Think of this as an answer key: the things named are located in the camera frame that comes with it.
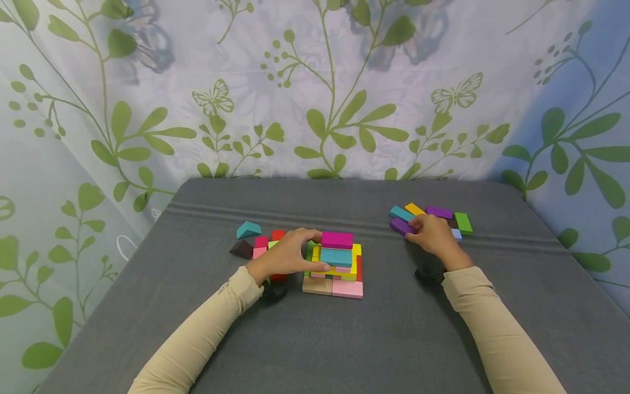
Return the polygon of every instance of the purple block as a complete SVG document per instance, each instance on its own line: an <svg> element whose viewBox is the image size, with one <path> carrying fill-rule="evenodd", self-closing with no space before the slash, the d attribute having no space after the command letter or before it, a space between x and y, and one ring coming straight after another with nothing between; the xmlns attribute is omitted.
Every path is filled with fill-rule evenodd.
<svg viewBox="0 0 630 394"><path fill-rule="evenodd" d="M321 247L327 249L352 249L351 233L321 233Z"/></svg>
<svg viewBox="0 0 630 394"><path fill-rule="evenodd" d="M438 217L443 217L444 219L452 219L453 211L448 209L440 208L440 207L427 207L425 210L427 215L435 215Z"/></svg>
<svg viewBox="0 0 630 394"><path fill-rule="evenodd" d="M413 229L406 221L402 220L400 217L395 217L389 222L389 227L396 230L397 233L401 235L405 235L406 233L415 233L416 230Z"/></svg>

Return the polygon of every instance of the green block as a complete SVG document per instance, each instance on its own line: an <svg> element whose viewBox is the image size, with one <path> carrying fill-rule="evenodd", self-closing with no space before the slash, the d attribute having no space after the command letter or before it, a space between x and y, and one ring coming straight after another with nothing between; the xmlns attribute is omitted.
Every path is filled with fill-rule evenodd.
<svg viewBox="0 0 630 394"><path fill-rule="evenodd" d="M473 227L471 226L471 221L468 219L468 215L455 212L455 220L457 221L457 227L459 227L459 231L463 235L473 235Z"/></svg>

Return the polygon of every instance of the wrist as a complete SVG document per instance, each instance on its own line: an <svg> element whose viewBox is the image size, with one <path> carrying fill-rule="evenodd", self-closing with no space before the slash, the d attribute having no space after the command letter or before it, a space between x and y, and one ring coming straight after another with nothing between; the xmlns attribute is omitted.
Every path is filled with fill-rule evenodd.
<svg viewBox="0 0 630 394"><path fill-rule="evenodd" d="M473 261L466 252L455 245L455 247L444 250L436 255L444 264L447 271L457 271L472 267Z"/></svg>

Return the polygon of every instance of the person's left hand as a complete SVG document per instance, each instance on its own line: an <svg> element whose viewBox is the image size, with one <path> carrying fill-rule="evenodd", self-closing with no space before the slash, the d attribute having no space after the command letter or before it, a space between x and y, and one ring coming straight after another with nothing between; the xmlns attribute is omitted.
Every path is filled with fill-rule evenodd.
<svg viewBox="0 0 630 394"><path fill-rule="evenodd" d="M245 267L259 286L273 274L329 271L330 265L324 262L309 262L302 258L302 244L310 240L320 243L321 231L306 228L289 231L273 248L247 263Z"/></svg>

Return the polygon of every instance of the black object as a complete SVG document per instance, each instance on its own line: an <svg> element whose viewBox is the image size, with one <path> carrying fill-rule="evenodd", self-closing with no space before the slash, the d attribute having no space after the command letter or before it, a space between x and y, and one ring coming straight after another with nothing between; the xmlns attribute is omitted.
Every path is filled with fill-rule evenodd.
<svg viewBox="0 0 630 394"><path fill-rule="evenodd" d="M439 286L444 281L444 272L446 269L438 265L423 265L416 269L416 279L425 286Z"/></svg>
<svg viewBox="0 0 630 394"><path fill-rule="evenodd" d="M246 260L251 260L251 257L254 255L254 247L246 240L239 240L232 246L230 253Z"/></svg>
<svg viewBox="0 0 630 394"><path fill-rule="evenodd" d="M267 303L276 303L287 295L287 285L280 281L268 281L263 282L263 296L262 299Z"/></svg>

